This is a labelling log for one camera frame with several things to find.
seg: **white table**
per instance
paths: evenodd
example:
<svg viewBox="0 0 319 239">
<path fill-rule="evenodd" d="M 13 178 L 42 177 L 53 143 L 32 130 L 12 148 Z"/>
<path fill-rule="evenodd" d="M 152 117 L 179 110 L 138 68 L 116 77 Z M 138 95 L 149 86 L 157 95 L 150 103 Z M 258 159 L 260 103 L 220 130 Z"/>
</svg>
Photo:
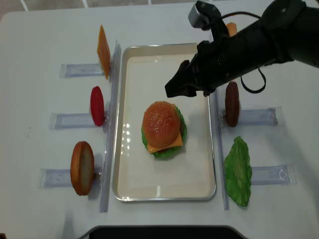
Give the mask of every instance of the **white table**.
<svg viewBox="0 0 319 239">
<path fill-rule="evenodd" d="M 222 14 L 246 10 L 261 15 L 270 1 L 216 1 Z M 316 6 L 315 1 L 308 5 Z M 95 63 L 100 24 L 114 51 L 132 45 L 200 42 L 208 33 L 187 20 L 191 3 L 19 12 L 0 23 L 0 232 L 8 238 L 80 238 L 99 226 L 215 225 L 245 237 L 319 237 L 319 71 L 298 62 L 264 69 L 266 90 L 257 95 L 240 88 L 241 104 L 282 106 L 290 137 L 287 155 L 296 185 L 254 186 L 248 209 L 230 201 L 223 210 L 219 163 L 217 192 L 207 202 L 121 203 L 110 194 L 108 213 L 99 213 L 100 197 L 79 197 L 72 188 L 37 188 L 40 168 L 68 168 L 72 149 L 88 141 L 105 157 L 100 128 L 52 131 L 51 113 L 85 113 L 91 89 L 106 95 L 104 77 L 59 79 L 61 63 Z M 239 30 L 253 19 L 236 16 Z M 247 84 L 258 73 L 245 76 Z"/>
</svg>

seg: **red tomato slice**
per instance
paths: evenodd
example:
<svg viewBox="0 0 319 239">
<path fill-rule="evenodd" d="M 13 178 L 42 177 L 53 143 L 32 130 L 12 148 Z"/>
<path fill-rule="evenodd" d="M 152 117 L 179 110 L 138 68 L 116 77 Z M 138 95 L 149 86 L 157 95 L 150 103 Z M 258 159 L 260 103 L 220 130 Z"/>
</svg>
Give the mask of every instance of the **red tomato slice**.
<svg viewBox="0 0 319 239">
<path fill-rule="evenodd" d="M 104 101 L 100 87 L 96 86 L 91 93 L 91 114 L 96 126 L 102 126 L 105 121 Z"/>
</svg>

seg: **white tray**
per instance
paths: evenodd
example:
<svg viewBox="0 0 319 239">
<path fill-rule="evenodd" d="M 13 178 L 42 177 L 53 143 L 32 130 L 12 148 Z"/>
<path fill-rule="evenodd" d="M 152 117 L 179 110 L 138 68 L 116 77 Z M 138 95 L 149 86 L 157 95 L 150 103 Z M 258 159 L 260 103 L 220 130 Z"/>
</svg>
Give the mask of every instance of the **white tray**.
<svg viewBox="0 0 319 239">
<path fill-rule="evenodd" d="M 208 99 L 168 99 L 165 84 L 196 44 L 130 47 L 123 53 L 113 192 L 121 201 L 198 200 L 216 188 Z M 155 101 L 178 106 L 187 126 L 186 142 L 169 160 L 156 159 L 142 143 L 145 110 Z"/>
</svg>

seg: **metal tray rim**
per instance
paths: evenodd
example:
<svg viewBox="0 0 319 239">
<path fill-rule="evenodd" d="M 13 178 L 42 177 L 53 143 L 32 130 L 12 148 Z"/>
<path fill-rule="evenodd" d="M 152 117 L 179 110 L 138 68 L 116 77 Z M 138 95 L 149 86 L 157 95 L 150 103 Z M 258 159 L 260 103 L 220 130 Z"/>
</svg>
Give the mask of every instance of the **metal tray rim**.
<svg viewBox="0 0 319 239">
<path fill-rule="evenodd" d="M 121 77 L 120 77 L 120 87 L 118 88 L 118 98 L 117 98 L 117 113 L 116 113 L 116 128 L 115 128 L 115 137 L 114 137 L 114 148 L 113 148 L 113 155 L 112 155 L 112 192 L 114 197 L 121 201 L 121 202 L 147 202 L 147 201 L 205 201 L 211 199 L 216 192 L 216 170 L 215 170 L 215 155 L 214 155 L 214 146 L 213 146 L 213 133 L 212 133 L 212 120 L 211 120 L 211 103 L 210 103 L 210 98 L 207 97 L 208 100 L 208 116 L 209 116 L 209 134 L 210 134 L 210 142 L 211 142 L 211 148 L 212 148 L 212 160 L 213 160 L 213 168 L 214 168 L 214 179 L 215 179 L 215 187 L 212 190 L 212 194 L 209 195 L 208 197 L 204 198 L 129 198 L 129 199 L 123 199 L 120 198 L 116 195 L 114 192 L 114 187 L 113 187 L 113 181 L 114 181 L 114 168 L 115 168 L 115 154 L 116 154 L 116 140 L 118 136 L 118 124 L 119 124 L 119 107 L 120 107 L 120 99 L 121 99 L 121 91 L 122 91 L 122 77 L 123 77 L 123 64 L 124 64 L 124 55 L 125 53 L 132 49 L 132 48 L 142 48 L 142 47 L 162 47 L 162 46 L 175 46 L 175 45 L 198 45 L 198 43 L 182 43 L 182 44 L 164 44 L 164 45 L 143 45 L 143 46 L 129 46 L 127 47 L 123 54 L 122 54 L 122 60 L 121 60 Z"/>
</svg>

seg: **green lettuce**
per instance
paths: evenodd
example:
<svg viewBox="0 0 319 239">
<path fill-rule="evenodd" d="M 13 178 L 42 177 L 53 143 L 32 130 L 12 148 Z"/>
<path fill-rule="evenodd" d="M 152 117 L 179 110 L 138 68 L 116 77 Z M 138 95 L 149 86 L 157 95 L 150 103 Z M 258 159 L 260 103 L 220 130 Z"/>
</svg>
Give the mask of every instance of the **green lettuce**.
<svg viewBox="0 0 319 239">
<path fill-rule="evenodd" d="M 234 144 L 224 162 L 226 190 L 229 197 L 242 207 L 248 205 L 251 195 L 251 177 L 248 146 L 240 137 L 234 139 Z"/>
<path fill-rule="evenodd" d="M 186 135 L 187 135 L 187 127 L 186 127 L 186 124 L 185 124 L 185 121 L 184 121 L 184 117 L 181 114 L 179 108 L 177 106 L 175 106 L 175 107 L 176 107 L 176 111 L 177 111 L 177 113 L 178 113 L 178 115 L 180 117 L 180 122 L 181 122 L 181 124 L 183 126 L 183 133 L 181 135 L 181 140 L 184 143 L 184 141 L 186 139 Z M 141 131 L 142 131 L 142 142 L 143 142 L 145 148 L 147 149 L 148 148 L 148 141 L 146 140 L 146 137 L 144 135 L 143 128 L 141 129 Z M 156 158 L 168 158 L 168 157 L 171 157 L 176 152 L 178 152 L 181 148 L 182 148 L 182 146 L 172 147 L 172 148 L 167 149 L 164 152 L 152 153 L 152 155 L 154 155 L 154 157 L 156 157 Z"/>
</svg>

